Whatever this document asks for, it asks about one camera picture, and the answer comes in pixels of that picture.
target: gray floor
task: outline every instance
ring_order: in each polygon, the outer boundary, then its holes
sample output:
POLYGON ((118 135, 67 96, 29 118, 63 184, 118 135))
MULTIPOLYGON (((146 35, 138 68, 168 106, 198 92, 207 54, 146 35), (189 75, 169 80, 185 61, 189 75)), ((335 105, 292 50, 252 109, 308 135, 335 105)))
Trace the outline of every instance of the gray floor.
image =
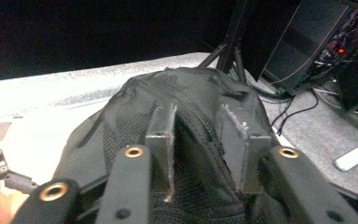
MULTIPOLYGON (((129 77, 165 67, 194 67, 206 56, 205 53, 193 53, 148 62, 0 81, 0 119, 109 97, 129 77)), ((263 80, 257 85, 272 90, 263 80)), ((309 107, 314 101, 310 92, 300 94, 289 113, 309 107)), ((279 114, 278 105, 265 103, 265 106, 270 120, 279 114)), ((320 102, 315 109, 289 119, 283 135, 295 147, 304 151, 327 179, 358 192, 358 166, 343 173, 332 163, 334 159, 358 147, 358 118, 345 115, 320 102)))

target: black wall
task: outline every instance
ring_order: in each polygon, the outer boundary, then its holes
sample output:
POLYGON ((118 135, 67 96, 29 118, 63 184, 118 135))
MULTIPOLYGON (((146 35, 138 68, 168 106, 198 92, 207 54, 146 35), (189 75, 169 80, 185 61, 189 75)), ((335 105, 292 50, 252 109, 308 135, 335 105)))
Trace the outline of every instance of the black wall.
POLYGON ((211 51, 234 3, 0 1, 0 79, 211 51))

